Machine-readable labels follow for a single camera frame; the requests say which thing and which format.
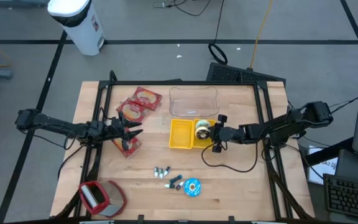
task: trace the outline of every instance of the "tape roll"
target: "tape roll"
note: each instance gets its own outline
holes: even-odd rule
[[[197,121],[195,128],[197,129],[199,127],[209,128],[209,127],[211,127],[211,123],[209,123],[209,121],[207,121],[207,120],[199,120],[199,121]]]
[[[190,178],[186,180],[183,189],[190,197],[197,197],[201,193],[201,182],[196,178]]]
[[[198,139],[208,139],[209,138],[209,129],[207,127],[199,127],[196,129],[195,134]]]

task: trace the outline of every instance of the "yellow bin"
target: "yellow bin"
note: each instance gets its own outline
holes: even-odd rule
[[[205,148],[212,144],[210,138],[201,140],[195,138],[195,125],[201,119],[172,119],[171,131],[169,135],[169,147],[176,149],[191,149],[193,147]],[[213,126],[216,121],[207,119]]]
[[[191,149],[193,146],[194,128],[192,120],[172,119],[169,135],[169,147],[177,149]]]

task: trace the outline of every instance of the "blue disc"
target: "blue disc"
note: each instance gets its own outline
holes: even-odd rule
[[[201,182],[196,178],[190,178],[186,180],[183,187],[185,193],[190,197],[199,196],[199,194],[201,193]]]

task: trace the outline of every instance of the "marker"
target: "marker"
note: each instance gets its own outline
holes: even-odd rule
[[[170,180],[169,180],[169,183],[170,183],[170,184],[173,184],[173,183],[175,183],[177,180],[180,180],[180,179],[181,179],[181,175],[175,177],[174,179],[170,179]]]
[[[181,189],[181,187],[183,186],[183,184],[184,184],[184,182],[183,182],[183,181],[182,181],[182,182],[180,182],[180,183],[177,185],[176,189],[177,189],[177,190],[180,190],[180,189]]]
[[[167,167],[164,172],[164,176],[168,175],[171,172],[171,167]]]
[[[164,184],[166,188],[175,188],[175,184]]]
[[[154,177],[158,177],[158,167],[154,167]]]
[[[159,170],[159,173],[160,173],[160,179],[162,179],[162,177],[164,177],[164,170],[163,170],[163,169],[160,169],[160,170]]]

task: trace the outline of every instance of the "black wire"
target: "black wire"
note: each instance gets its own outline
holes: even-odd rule
[[[265,153],[265,149],[262,149],[262,153],[261,153],[260,156],[262,157],[262,159],[263,159],[264,161],[266,161],[266,158],[264,157],[264,153]],[[266,161],[266,162],[272,162],[274,158],[276,158],[276,153],[274,154],[274,156],[273,156],[272,158],[270,158],[269,161]]]
[[[289,101],[289,100],[287,100],[288,101],[288,103],[291,105],[291,108],[292,109],[295,109],[295,107],[292,105],[292,103]]]
[[[51,141],[51,140],[49,140],[49,139],[47,139],[47,138],[44,138],[44,137],[42,137],[42,136],[39,136],[39,135],[36,135],[36,134],[35,134],[34,137],[43,139],[43,140],[45,140],[45,141],[47,141],[47,142],[49,142],[49,143],[51,143],[51,144],[54,144],[54,145],[56,145],[56,146],[58,146],[58,147],[64,148],[64,146],[59,145],[59,144],[57,144],[57,143],[55,143],[55,142],[53,142],[53,141]]]
[[[302,136],[302,137],[300,137],[299,139],[301,139],[301,138],[305,138],[305,139],[307,139],[307,140],[309,140],[309,141],[311,141],[311,142],[314,142],[314,143],[317,143],[317,144],[320,144],[320,145],[323,145],[323,146],[328,146],[328,147],[330,146],[329,144],[324,144],[324,143],[321,143],[321,142],[312,140],[312,139],[310,139],[310,138],[307,138],[306,136]]]
[[[256,166],[256,163],[258,161],[258,142],[259,142],[259,139],[262,137],[262,133],[268,128],[270,127],[269,126],[266,126],[264,127],[264,129],[259,133],[258,135],[258,138],[256,139],[256,143],[255,143],[255,162],[254,162],[254,165],[252,165],[251,168],[247,169],[247,170],[238,170],[238,169],[235,169],[233,167],[230,167],[230,166],[227,166],[227,165],[224,165],[224,164],[219,164],[219,165],[211,165],[211,164],[208,164],[205,159],[204,159],[204,152],[211,146],[215,145],[216,143],[212,143],[210,144],[209,146],[207,146],[203,152],[201,153],[201,159],[203,160],[203,162],[205,163],[205,165],[209,166],[209,167],[226,167],[226,168],[229,168],[230,170],[234,170],[236,172],[240,172],[240,173],[246,173],[246,172],[250,172],[251,170],[253,170]]]
[[[325,149],[325,147],[305,147],[305,146],[302,146],[301,144],[298,143],[298,145],[300,147],[302,147],[303,149]]]
[[[200,16],[204,11],[205,9],[208,7],[208,5],[211,3],[211,0],[208,0],[208,3],[205,5],[204,9],[199,13],[199,14],[192,14],[190,12],[186,12],[184,11],[183,9],[179,8],[178,6],[180,6],[181,4],[185,3],[187,0],[184,0],[183,2],[177,4],[177,0],[173,0],[173,6],[175,6],[177,9],[179,9],[181,12],[184,12],[190,16]]]
[[[299,149],[297,149],[297,148],[295,148],[295,147],[293,147],[293,146],[290,146],[290,145],[288,145],[288,144],[286,144],[285,146],[288,146],[288,147],[290,147],[290,148],[292,148],[292,149],[297,150],[297,151],[301,154],[301,158],[302,158],[303,162],[305,162],[305,164],[306,164],[308,167],[310,167],[311,170],[313,170],[313,172],[314,172],[318,177],[321,178],[321,180],[324,180],[324,177],[321,176],[321,175],[313,168],[313,166],[310,165],[310,163],[307,161],[305,155],[303,155],[303,153],[302,153]],[[351,194],[349,194],[349,193],[343,191],[343,190],[340,189],[339,187],[337,187],[337,186],[331,184],[330,182],[326,182],[326,183],[327,183],[328,185],[334,187],[336,190],[342,192],[342,193],[345,194],[346,196],[351,197],[351,198],[353,198],[354,200],[358,201],[358,199],[356,199],[356,197],[355,197],[354,195],[351,195]]]
[[[227,59],[226,54],[223,52],[223,50],[218,47],[215,43],[216,40],[218,38],[218,32],[219,32],[219,25],[221,23],[221,17],[222,17],[222,9],[223,9],[223,3],[224,0],[222,0],[222,4],[221,4],[221,10],[219,12],[219,19],[218,19],[218,26],[216,27],[216,33],[215,33],[215,39],[214,42],[212,44],[208,44],[208,50],[211,53],[211,55],[214,57],[215,61],[217,61],[217,63],[221,64],[221,65],[227,65],[227,63],[229,62]],[[212,48],[215,48],[219,54],[223,57],[223,60],[221,60],[216,54],[215,52],[212,50]]]
[[[102,115],[103,115],[104,118],[112,120],[112,118],[108,118],[107,115],[104,113],[103,107],[100,107],[98,116],[100,115],[100,112],[102,112]]]
[[[345,100],[345,101],[343,101],[343,102],[336,103],[336,104],[331,105],[331,106],[329,106],[329,107],[331,108],[331,107],[333,107],[333,106],[341,105],[341,104],[343,104],[343,103],[347,103],[347,102],[350,102],[350,101],[352,101],[352,100]]]
[[[342,109],[343,107],[345,107],[345,106],[348,105],[349,103],[353,103],[355,100],[358,100],[358,97],[354,98],[353,100],[348,101],[347,103],[345,103],[345,104],[342,105],[342,106],[338,106],[335,110],[333,110],[333,111],[331,112],[331,114],[333,114],[333,113],[339,111],[340,109]]]
[[[65,126],[64,124],[43,124],[43,125],[40,125],[40,126],[37,126],[37,127],[34,127],[34,128],[30,128],[29,130],[36,130],[36,129],[40,129],[42,127],[49,127],[49,126],[66,127],[68,129],[71,129],[71,133],[66,136],[66,138],[65,138],[65,140],[63,142],[63,145],[59,145],[59,144],[57,144],[57,143],[55,143],[55,142],[53,142],[53,141],[51,141],[51,140],[49,140],[49,139],[47,139],[45,137],[42,137],[42,136],[39,136],[39,135],[36,135],[36,134],[34,135],[34,137],[43,139],[43,140],[45,140],[45,141],[47,141],[47,142],[49,142],[51,144],[54,144],[54,145],[56,145],[58,147],[62,147],[64,150],[69,150],[73,146],[73,144],[75,142],[75,139],[76,139],[76,132],[75,132],[75,130],[73,128],[71,128],[69,126]],[[71,142],[71,144],[68,147],[66,147],[67,141],[71,136],[73,136],[73,141]]]
[[[187,1],[187,0],[185,0],[185,1],[181,2],[181,3],[179,3],[179,4],[170,4],[170,3],[174,2],[174,0],[172,0],[172,1],[165,1],[165,2],[163,2],[163,1],[161,1],[161,2],[155,2],[155,3],[153,3],[153,8],[155,8],[155,9],[163,9],[163,8],[166,8],[166,7],[180,6],[181,4],[185,3],[186,1]],[[164,6],[164,7],[155,7],[155,5],[156,5],[157,3],[163,3],[163,4],[167,4],[167,5]]]
[[[59,167],[59,171],[57,172],[57,180],[59,180],[60,177],[60,171],[62,171],[63,166],[65,165],[65,163],[71,158],[73,157],[78,151],[80,151],[84,146],[79,147],[77,150],[75,150],[71,155],[69,155],[60,165]]]

